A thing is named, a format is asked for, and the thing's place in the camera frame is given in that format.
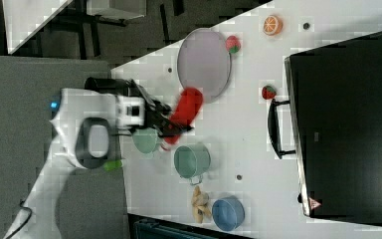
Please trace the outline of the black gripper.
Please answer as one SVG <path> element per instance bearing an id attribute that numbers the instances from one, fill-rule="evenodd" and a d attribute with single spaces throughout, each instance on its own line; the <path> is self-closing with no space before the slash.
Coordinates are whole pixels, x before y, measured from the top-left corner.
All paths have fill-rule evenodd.
<path id="1" fill-rule="evenodd" d="M 134 134 L 138 129 L 154 128 L 159 137 L 169 137 L 180 135 L 193 129 L 191 125 L 180 124 L 171 121 L 167 115 L 171 112 L 171 107 L 156 97 L 151 96 L 146 89 L 136 83 L 129 81 L 128 95 L 144 99 L 144 123 L 133 126 L 129 132 Z"/>

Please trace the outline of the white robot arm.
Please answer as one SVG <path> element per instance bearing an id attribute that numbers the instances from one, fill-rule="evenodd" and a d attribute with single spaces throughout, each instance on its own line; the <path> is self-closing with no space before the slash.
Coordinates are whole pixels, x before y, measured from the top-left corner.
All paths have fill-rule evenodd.
<path id="1" fill-rule="evenodd" d="M 120 135 L 154 128 L 164 138 L 192 129 L 171 121 L 171 107 L 133 80 L 88 78 L 82 89 L 61 89 L 53 111 L 47 159 L 4 239 L 62 239 L 56 204 L 68 178 L 113 160 Z"/>

